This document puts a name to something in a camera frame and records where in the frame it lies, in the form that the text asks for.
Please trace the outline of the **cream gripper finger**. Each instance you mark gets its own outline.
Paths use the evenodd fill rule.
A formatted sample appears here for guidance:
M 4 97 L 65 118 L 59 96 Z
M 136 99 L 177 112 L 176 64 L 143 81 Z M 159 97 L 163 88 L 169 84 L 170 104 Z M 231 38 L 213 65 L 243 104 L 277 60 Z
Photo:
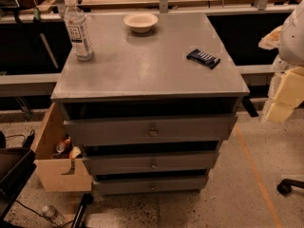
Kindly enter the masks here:
M 268 50 L 278 48 L 281 30 L 282 30 L 282 26 L 273 29 L 270 33 L 268 33 L 260 40 L 258 46 L 260 48 L 268 49 Z
M 272 78 L 268 100 L 264 105 L 264 119 L 273 123 L 285 122 L 304 102 L 304 67 L 277 72 Z

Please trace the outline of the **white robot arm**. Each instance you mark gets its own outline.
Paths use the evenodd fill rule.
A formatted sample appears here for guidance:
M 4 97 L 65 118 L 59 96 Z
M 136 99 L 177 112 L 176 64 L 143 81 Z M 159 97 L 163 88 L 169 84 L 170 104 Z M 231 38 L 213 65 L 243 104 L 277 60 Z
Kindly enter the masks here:
M 258 46 L 278 49 L 273 67 L 280 70 L 272 78 L 263 120 L 283 123 L 304 102 L 304 1 L 282 26 L 263 37 Z

